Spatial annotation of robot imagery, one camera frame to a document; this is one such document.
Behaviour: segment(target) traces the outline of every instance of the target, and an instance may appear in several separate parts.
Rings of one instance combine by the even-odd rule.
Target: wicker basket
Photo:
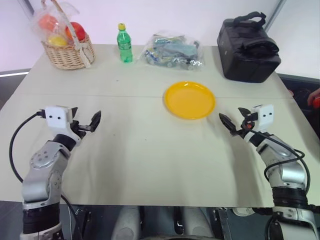
[[[46,7],[46,0],[41,0],[42,6]],[[67,46],[53,46],[42,41],[45,53],[48,56],[50,62],[59,69],[74,70],[89,68],[91,63],[95,60],[96,55],[92,47],[92,43],[88,34],[85,34],[85,38],[79,41],[75,33],[75,29],[71,25],[67,16],[63,12],[56,0],[51,0],[56,6],[61,16],[66,21],[66,25],[70,29],[73,39],[73,45]]]

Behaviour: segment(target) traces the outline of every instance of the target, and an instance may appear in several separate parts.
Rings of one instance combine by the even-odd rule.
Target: bottle label
[[[130,50],[131,49],[131,42],[128,43],[119,43],[118,46],[120,50]]]

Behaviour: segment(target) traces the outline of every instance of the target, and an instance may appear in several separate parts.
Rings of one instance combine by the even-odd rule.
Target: white wall
[[[39,8],[40,0],[30,0]],[[270,16],[278,0],[69,0],[80,14],[79,22],[95,44],[116,44],[118,23],[126,23],[132,43],[144,45],[159,30],[179,31],[204,45],[216,40],[227,18],[252,11]],[[31,68],[43,52],[40,41],[19,9],[18,0],[0,0],[0,72]]]
[[[319,0],[287,0],[268,35],[280,49],[277,73],[320,78]]]

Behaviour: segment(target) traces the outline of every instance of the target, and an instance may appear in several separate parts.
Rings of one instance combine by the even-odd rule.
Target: green plastic bottle
[[[124,63],[132,62],[132,51],[131,51],[131,37],[126,32],[126,25],[124,23],[118,24],[119,33],[116,37],[118,47],[120,50],[120,58]]]

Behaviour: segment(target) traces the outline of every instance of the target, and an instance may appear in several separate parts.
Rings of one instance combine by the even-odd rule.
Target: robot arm
[[[256,147],[266,165],[264,175],[272,188],[274,202],[267,235],[271,240],[318,240],[312,207],[307,199],[310,176],[297,162],[304,154],[299,156],[297,150],[267,132],[274,121],[272,105],[255,106],[252,111],[239,108],[239,111],[244,116],[240,130],[236,129],[228,116],[219,113],[219,117],[232,136],[239,135]]]
[[[21,240],[64,239],[60,223],[63,172],[71,150],[81,143],[85,131],[96,130],[101,119],[99,111],[92,117],[90,125],[79,125],[73,120],[77,109],[50,106],[41,111],[55,137],[32,156],[30,170],[22,183]]]

